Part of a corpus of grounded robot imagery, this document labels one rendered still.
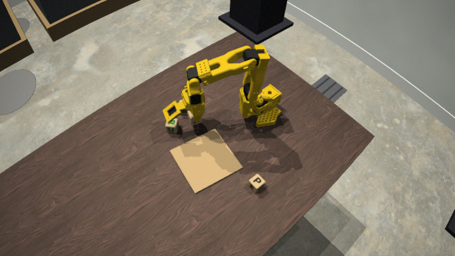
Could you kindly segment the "beige flat mat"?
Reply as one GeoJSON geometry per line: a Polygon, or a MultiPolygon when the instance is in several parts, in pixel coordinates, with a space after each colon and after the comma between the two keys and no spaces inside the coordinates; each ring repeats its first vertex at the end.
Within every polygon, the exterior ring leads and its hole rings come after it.
{"type": "Polygon", "coordinates": [[[243,168],[216,129],[170,152],[195,194],[243,168]]]}

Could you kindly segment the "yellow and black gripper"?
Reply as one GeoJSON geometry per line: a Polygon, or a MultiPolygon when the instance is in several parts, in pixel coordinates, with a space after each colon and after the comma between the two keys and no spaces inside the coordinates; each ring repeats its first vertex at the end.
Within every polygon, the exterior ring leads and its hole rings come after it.
{"type": "Polygon", "coordinates": [[[189,99],[188,95],[185,92],[185,89],[182,91],[182,98],[183,101],[177,103],[177,101],[173,101],[170,105],[168,105],[164,110],[163,113],[165,115],[165,118],[167,120],[167,123],[170,123],[173,119],[178,117],[181,113],[181,110],[188,109],[188,111],[192,112],[194,115],[194,120],[195,123],[198,123],[199,120],[201,119],[202,115],[205,112],[205,96],[204,96],[204,90],[201,89],[202,92],[202,105],[194,105],[190,106],[189,104],[189,99]],[[171,116],[170,116],[171,115],[171,116]]]}

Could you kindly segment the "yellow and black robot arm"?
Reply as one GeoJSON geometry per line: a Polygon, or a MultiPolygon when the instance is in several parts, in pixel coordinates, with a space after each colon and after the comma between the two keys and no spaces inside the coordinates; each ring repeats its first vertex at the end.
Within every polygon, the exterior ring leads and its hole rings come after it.
{"type": "Polygon", "coordinates": [[[239,91],[242,117],[259,115],[256,121],[257,128],[274,125],[281,114],[281,110],[276,107],[280,94],[271,86],[267,86],[259,95],[269,60],[270,56],[265,46],[255,45],[254,49],[244,46],[215,59],[200,61],[196,66],[188,66],[187,86],[184,87],[190,106],[202,105],[200,83],[207,86],[231,75],[245,72],[242,82],[244,88],[239,91]],[[244,62],[233,63],[242,57],[244,62]]]}

